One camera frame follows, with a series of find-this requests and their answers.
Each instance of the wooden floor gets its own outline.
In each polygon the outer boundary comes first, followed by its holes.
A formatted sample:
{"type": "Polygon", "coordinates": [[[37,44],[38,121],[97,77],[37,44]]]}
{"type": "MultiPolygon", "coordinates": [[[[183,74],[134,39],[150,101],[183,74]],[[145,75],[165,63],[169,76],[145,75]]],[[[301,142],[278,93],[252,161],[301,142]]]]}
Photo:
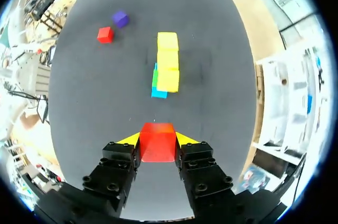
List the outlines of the wooden floor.
{"type": "MultiPolygon", "coordinates": [[[[71,8],[75,1],[76,0],[60,0],[55,2],[51,7],[51,12],[56,13],[65,6],[71,8]]],[[[233,1],[247,31],[254,61],[284,49],[277,25],[264,5],[263,0],[233,1]]],[[[47,31],[45,26],[41,25],[39,29],[37,28],[35,31],[35,35],[37,34],[43,38],[48,38],[52,33],[47,31]]],[[[256,125],[253,140],[257,140],[259,136],[263,107],[262,104],[258,104],[257,102],[256,125]]],[[[53,149],[50,127],[48,124],[41,124],[36,117],[22,117],[14,126],[12,137],[26,145],[35,147],[39,154],[51,163],[59,164],[53,149]]],[[[254,154],[255,148],[252,147],[248,152],[247,161],[243,170],[246,170],[247,166],[252,162],[254,154]]]]}

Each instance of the cyan block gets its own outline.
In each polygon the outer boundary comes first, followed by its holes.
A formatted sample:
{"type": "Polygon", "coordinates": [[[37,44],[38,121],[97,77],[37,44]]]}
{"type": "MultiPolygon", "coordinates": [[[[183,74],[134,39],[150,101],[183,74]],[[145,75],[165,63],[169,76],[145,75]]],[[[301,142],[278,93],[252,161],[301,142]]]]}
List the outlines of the cyan block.
{"type": "Polygon", "coordinates": [[[168,92],[158,91],[156,87],[152,87],[152,97],[167,98],[168,92]]]}

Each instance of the stacked yellow blocks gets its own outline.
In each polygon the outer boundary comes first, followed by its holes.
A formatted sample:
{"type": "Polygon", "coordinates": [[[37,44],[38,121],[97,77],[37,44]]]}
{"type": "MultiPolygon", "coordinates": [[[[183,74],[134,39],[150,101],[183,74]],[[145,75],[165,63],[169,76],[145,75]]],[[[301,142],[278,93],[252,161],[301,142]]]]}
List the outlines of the stacked yellow blocks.
{"type": "Polygon", "coordinates": [[[157,90],[179,91],[179,42],[174,32],[157,34],[157,90]]]}

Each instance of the yellow block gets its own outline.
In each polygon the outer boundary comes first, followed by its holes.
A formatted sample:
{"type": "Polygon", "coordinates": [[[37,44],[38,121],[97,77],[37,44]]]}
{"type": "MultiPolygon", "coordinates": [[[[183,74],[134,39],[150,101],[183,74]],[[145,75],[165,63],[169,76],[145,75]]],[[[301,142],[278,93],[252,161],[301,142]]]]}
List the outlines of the yellow block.
{"type": "Polygon", "coordinates": [[[119,142],[117,142],[118,144],[125,144],[128,143],[129,145],[134,145],[134,147],[137,144],[138,141],[138,137],[139,137],[139,133],[136,133],[130,137],[124,138],[122,140],[120,140],[119,142]]]}
{"type": "Polygon", "coordinates": [[[158,32],[157,48],[159,50],[179,51],[179,41],[175,32],[158,32]]]}
{"type": "Polygon", "coordinates": [[[175,93],[179,91],[180,71],[159,70],[157,77],[157,90],[175,93]]]}
{"type": "Polygon", "coordinates": [[[178,70],[179,53],[172,50],[158,50],[157,52],[158,70],[178,70]]]}
{"type": "Polygon", "coordinates": [[[192,138],[189,138],[187,136],[184,136],[183,134],[181,133],[178,133],[176,132],[176,137],[177,137],[177,140],[179,141],[179,145],[182,146],[182,145],[186,145],[187,143],[191,143],[191,144],[197,144],[199,143],[198,141],[192,139],[192,138]]]}

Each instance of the green block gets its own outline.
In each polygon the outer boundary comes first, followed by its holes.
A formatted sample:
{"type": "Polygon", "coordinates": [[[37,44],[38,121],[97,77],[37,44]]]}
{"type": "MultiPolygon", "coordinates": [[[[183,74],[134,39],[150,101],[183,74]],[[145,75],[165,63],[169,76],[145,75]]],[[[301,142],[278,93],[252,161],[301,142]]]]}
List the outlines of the green block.
{"type": "Polygon", "coordinates": [[[158,71],[154,70],[152,87],[157,87],[157,78],[158,78],[158,71]]]}

